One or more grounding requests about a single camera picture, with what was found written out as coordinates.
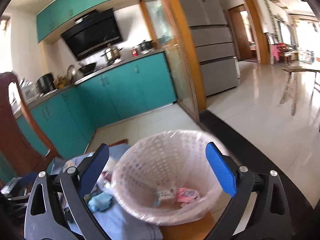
blue gripper pad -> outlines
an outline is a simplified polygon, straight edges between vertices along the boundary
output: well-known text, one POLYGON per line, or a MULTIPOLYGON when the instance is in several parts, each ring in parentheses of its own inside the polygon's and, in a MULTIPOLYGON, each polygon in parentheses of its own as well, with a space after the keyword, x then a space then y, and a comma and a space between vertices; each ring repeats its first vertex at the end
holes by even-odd
POLYGON ((218 148, 210 143, 205 148, 205 156, 225 193, 233 197, 236 194, 236 179, 218 152, 218 148))

white plastic basket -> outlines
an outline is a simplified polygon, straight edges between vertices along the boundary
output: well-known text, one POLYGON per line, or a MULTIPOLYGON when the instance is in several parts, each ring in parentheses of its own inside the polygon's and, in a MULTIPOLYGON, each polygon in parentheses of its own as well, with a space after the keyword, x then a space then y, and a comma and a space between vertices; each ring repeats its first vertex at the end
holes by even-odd
POLYGON ((209 142, 228 155, 225 146, 206 132, 176 130, 138 141, 125 152, 113 172, 116 200, 132 216, 156 225, 179 225, 201 219, 222 194, 205 157, 209 142), (202 198, 180 209, 154 207, 156 190, 172 186, 196 189, 202 198))

pink package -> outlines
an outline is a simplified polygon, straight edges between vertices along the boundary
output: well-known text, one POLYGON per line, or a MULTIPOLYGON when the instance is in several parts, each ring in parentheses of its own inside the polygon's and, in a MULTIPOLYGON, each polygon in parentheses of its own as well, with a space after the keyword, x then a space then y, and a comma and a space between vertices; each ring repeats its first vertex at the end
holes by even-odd
POLYGON ((178 190, 177 202, 193 203, 197 201, 199 197, 200 197, 200 194, 198 191, 194 189, 182 187, 178 190))

backsplash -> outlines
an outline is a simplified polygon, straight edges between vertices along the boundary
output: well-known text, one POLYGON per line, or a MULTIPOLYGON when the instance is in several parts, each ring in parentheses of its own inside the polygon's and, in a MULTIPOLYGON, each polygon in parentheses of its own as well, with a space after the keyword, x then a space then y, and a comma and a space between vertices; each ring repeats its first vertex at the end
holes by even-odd
MULTIPOLYGON (((150 35, 148 28, 144 21, 140 5, 132 5, 114 12, 115 18, 117 20, 123 42, 117 44, 116 46, 121 49, 122 59, 127 59, 132 57, 131 48, 140 44, 143 40, 150 40, 150 35)), ((56 55, 57 64, 62 69, 62 71, 67 71, 69 65, 73 64, 78 67, 77 60, 71 53, 70 49, 66 45, 63 39, 60 39, 55 44, 52 45, 52 50, 56 55)), ((101 57, 104 50, 101 50, 80 62, 84 65, 96 62, 97 67, 105 65, 105 57, 101 57)))

glass door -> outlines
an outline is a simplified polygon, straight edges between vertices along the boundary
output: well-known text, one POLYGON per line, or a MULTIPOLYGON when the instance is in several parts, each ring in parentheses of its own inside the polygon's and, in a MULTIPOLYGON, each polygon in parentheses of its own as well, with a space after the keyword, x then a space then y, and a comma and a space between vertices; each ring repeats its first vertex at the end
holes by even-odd
POLYGON ((143 0, 156 35, 158 47, 163 48, 170 68, 178 104, 197 122, 199 112, 187 55, 179 42, 173 15, 164 0, 143 0))

